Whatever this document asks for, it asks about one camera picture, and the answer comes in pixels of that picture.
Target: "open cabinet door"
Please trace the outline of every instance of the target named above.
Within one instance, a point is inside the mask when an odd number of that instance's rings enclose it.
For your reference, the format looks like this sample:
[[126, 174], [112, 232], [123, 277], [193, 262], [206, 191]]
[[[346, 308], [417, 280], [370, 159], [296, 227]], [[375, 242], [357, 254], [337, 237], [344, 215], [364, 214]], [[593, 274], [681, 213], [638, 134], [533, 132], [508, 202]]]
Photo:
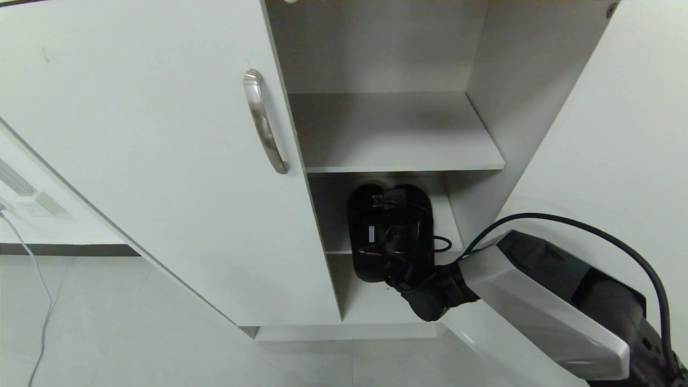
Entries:
[[8, 131], [139, 251], [238, 325], [341, 321], [262, 1], [30, 3], [0, 36]]
[[[628, 243], [662, 279], [673, 347], [688, 356], [688, 3], [622, 1], [499, 218], [546, 212]], [[647, 276], [604, 240], [566, 225], [519, 220], [507, 228], [545, 238], [634, 287], [659, 328]], [[515, 386], [584, 386], [484, 303], [447, 314], [447, 326]]]

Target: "cabinet side panel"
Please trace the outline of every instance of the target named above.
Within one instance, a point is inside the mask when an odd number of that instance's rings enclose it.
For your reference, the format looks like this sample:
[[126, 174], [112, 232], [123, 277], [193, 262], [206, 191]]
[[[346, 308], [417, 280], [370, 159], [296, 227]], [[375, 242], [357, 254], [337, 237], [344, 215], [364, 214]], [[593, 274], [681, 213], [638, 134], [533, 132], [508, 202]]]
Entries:
[[463, 92], [486, 1], [267, 3], [290, 94]]
[[608, 24], [611, 1], [493, 1], [467, 94], [506, 166], [447, 174], [458, 229], [492, 223]]

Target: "power cord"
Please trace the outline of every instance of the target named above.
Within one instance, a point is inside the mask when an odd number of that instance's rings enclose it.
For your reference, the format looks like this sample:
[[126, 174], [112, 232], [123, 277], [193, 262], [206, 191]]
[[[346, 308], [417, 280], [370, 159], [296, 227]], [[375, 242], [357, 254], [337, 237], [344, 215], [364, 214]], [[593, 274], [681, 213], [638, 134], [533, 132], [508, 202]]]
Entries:
[[620, 248], [624, 253], [628, 254], [631, 258], [633, 258], [634, 261], [636, 261], [641, 268], [645, 271], [647, 276], [650, 278], [650, 281], [652, 282], [652, 286], [654, 286], [655, 292], [657, 292], [657, 299], [659, 301], [659, 319], [660, 319], [660, 331], [662, 335], [662, 350], [664, 352], [664, 359], [667, 362], [667, 365], [671, 369], [671, 371], [675, 375], [679, 375], [680, 377], [685, 371], [679, 367], [678, 362], [676, 361], [676, 358], [674, 356], [674, 352], [671, 349], [671, 327], [669, 323], [669, 299], [667, 298], [667, 292], [664, 290], [664, 285], [662, 284], [662, 280], [659, 279], [659, 275], [657, 275], [657, 272], [652, 268], [652, 266], [649, 264], [645, 258], [643, 258], [637, 251], [633, 250], [630, 246], [628, 246], [626, 243], [622, 242], [618, 238], [612, 236], [611, 234], [608, 234], [596, 227], [590, 226], [589, 224], [579, 222], [578, 220], [573, 220], [569, 218], [565, 218], [563, 216], [557, 216], [557, 215], [551, 215], [549, 213], [537, 213], [537, 212], [527, 212], [527, 213], [516, 213], [511, 216], [506, 216], [502, 219], [499, 219], [497, 222], [494, 222], [490, 226], [488, 226], [483, 232], [481, 232], [464, 250], [463, 254], [456, 259], [456, 261], [453, 262], [457, 263], [459, 260], [467, 257], [468, 255], [473, 252], [473, 249], [477, 246], [478, 243], [480, 243], [481, 240], [483, 240], [490, 232], [492, 232], [494, 229], [497, 227], [501, 226], [504, 223], [510, 222], [512, 220], [516, 219], [544, 219], [544, 220], [551, 220], [553, 222], [559, 222], [559, 223], [564, 223], [568, 224], [570, 226], [576, 227], [578, 229], [587, 231], [591, 234], [594, 234], [596, 236], [599, 236], [600, 238], [608, 241], [609, 243], [613, 244], [614, 246]]
[[41, 270], [39, 268], [39, 263], [36, 260], [36, 256], [34, 255], [33, 251], [31, 251], [31, 249], [29, 249], [29, 246], [27, 246], [26, 243], [24, 243], [24, 239], [21, 238], [21, 236], [19, 235], [19, 232], [14, 227], [12, 222], [10, 222], [10, 220], [5, 217], [5, 214], [2, 212], [4, 209], [5, 209], [5, 207], [0, 205], [0, 219], [4, 220], [5, 222], [7, 222], [8, 225], [10, 225], [10, 228], [12, 229], [12, 231], [14, 231], [14, 234], [17, 236], [17, 239], [19, 239], [19, 242], [21, 243], [21, 245], [24, 247], [26, 252], [29, 253], [29, 255], [31, 256], [31, 259], [34, 262], [34, 267], [36, 268], [36, 273], [38, 273], [39, 279], [41, 280], [41, 284], [43, 284], [43, 289], [45, 289], [45, 294], [47, 295], [47, 298], [50, 301], [50, 303], [48, 304], [47, 313], [45, 314], [45, 321], [43, 322], [43, 332], [41, 333], [41, 354], [39, 355], [38, 360], [36, 360], [36, 365], [34, 366], [34, 370], [33, 370], [33, 372], [31, 372], [31, 378], [29, 378], [28, 387], [32, 387], [34, 384], [34, 376], [36, 376], [36, 371], [39, 369], [39, 364], [41, 363], [41, 360], [43, 359], [43, 351], [45, 350], [45, 330], [47, 328], [48, 320], [50, 320], [50, 315], [52, 314], [52, 307], [53, 307], [52, 296], [50, 295], [50, 292], [48, 291], [47, 286], [45, 285], [45, 280], [43, 279], [43, 275], [41, 274]]

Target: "wall outlet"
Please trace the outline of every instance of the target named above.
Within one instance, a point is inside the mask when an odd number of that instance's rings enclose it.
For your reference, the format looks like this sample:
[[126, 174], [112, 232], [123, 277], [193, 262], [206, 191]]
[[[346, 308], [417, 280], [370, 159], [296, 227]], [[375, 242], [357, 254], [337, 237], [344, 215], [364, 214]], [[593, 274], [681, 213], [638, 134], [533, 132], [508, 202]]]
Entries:
[[64, 208], [42, 191], [36, 192], [33, 196], [14, 199], [14, 204], [37, 218], [55, 218], [65, 212]]

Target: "black cable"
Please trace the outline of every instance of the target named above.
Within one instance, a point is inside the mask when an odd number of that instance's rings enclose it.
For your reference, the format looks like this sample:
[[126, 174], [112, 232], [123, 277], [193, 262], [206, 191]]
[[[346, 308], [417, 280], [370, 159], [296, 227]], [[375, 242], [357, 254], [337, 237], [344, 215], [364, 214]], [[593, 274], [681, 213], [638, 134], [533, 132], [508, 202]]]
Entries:
[[29, 3], [38, 3], [39, 1], [45, 1], [45, 0], [11, 0], [11, 1], [2, 1], [0, 2], [0, 8], [2, 7], [10, 7], [10, 6], [20, 6], [22, 4], [29, 4]]
[[451, 249], [451, 241], [449, 239], [447, 239], [443, 236], [433, 236], [432, 238], [436, 239], [436, 240], [441, 240], [443, 242], [446, 242], [446, 244], [447, 244], [445, 247], [442, 247], [441, 249], [434, 249], [433, 250], [434, 252], [444, 253], [445, 251], [448, 251], [449, 249]]
[[565, 218], [563, 216], [556, 216], [556, 215], [550, 215], [549, 213], [537, 213], [537, 212], [530, 212], [530, 213], [516, 213], [514, 215], [506, 216], [502, 219], [499, 219], [497, 222], [494, 222], [491, 224], [489, 227], [487, 227], [483, 232], [481, 232], [466, 248], [464, 253], [456, 259], [453, 263], [457, 263], [459, 260], [465, 258], [467, 255], [469, 255], [475, 246], [477, 246], [478, 243], [480, 243], [481, 240], [483, 240], [491, 231], [496, 229], [497, 227], [503, 225], [504, 223], [510, 222], [512, 220], [516, 219], [544, 219], [544, 220], [551, 220], [553, 222], [559, 222], [559, 223], [564, 223], [568, 224], [570, 226], [579, 228], [581, 230], [587, 231], [591, 234], [594, 234], [596, 236], [599, 236], [600, 238], [608, 241], [609, 243], [613, 244], [614, 246], [620, 248], [623, 252], [628, 254], [631, 258], [633, 258], [634, 261], [636, 261], [641, 268], [645, 271], [647, 276], [649, 277], [650, 281], [652, 281], [652, 286], [654, 286], [655, 292], [657, 292], [657, 299], [659, 301], [659, 320], [660, 320], [660, 331], [662, 335], [662, 350], [664, 351], [664, 358], [665, 361], [667, 362], [667, 365], [671, 369], [671, 371], [679, 375], [679, 367], [678, 364], [676, 363], [676, 359], [674, 358], [674, 352], [671, 349], [671, 326], [669, 322], [669, 300], [667, 298], [667, 292], [664, 290], [664, 285], [662, 285], [662, 280], [660, 280], [659, 275], [657, 275], [657, 272], [652, 268], [652, 266], [649, 264], [645, 258], [643, 258], [637, 251], [633, 250], [630, 246], [628, 246], [626, 243], [622, 242], [618, 238], [600, 230], [597, 229], [596, 227], [590, 226], [586, 223], [579, 222], [577, 220]]

